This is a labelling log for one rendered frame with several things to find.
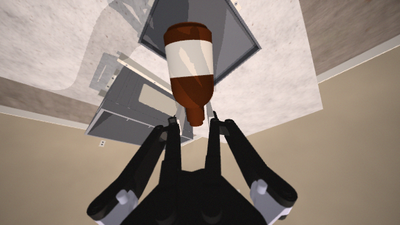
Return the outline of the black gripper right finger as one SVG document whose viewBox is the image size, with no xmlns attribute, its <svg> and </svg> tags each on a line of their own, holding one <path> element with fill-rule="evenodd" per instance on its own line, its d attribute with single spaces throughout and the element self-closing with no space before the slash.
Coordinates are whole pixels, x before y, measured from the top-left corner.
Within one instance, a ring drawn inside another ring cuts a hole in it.
<svg viewBox="0 0 400 225">
<path fill-rule="evenodd" d="M 206 104 L 209 138 L 201 189 L 201 214 L 209 224 L 222 217 L 220 135 L 224 135 L 242 175 L 250 188 L 254 207 L 267 225 L 284 220 L 298 198 L 296 190 L 270 169 L 232 119 L 220 121 L 211 102 Z"/>
</svg>

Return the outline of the brown glass bottle with white label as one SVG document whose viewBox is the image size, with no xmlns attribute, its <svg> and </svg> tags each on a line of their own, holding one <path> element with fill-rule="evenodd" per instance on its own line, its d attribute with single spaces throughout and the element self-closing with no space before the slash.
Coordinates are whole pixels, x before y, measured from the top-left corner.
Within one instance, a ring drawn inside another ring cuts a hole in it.
<svg viewBox="0 0 400 225">
<path fill-rule="evenodd" d="M 201 126 L 214 92 L 212 32 L 198 22 L 180 22 L 163 37 L 172 95 L 186 108 L 190 126 Z"/>
</svg>

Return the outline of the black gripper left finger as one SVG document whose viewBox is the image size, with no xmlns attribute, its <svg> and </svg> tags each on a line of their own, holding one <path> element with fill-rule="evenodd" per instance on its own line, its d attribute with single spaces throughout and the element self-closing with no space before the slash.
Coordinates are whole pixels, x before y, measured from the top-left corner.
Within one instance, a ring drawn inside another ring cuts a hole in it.
<svg viewBox="0 0 400 225">
<path fill-rule="evenodd" d="M 171 225 L 178 214 L 178 170 L 181 166 L 181 137 L 185 109 L 179 104 L 169 125 L 156 126 L 119 177 L 87 208 L 87 215 L 99 225 L 120 225 L 138 205 L 151 174 L 166 145 L 161 163 L 153 215 L 159 225 Z"/>
</svg>

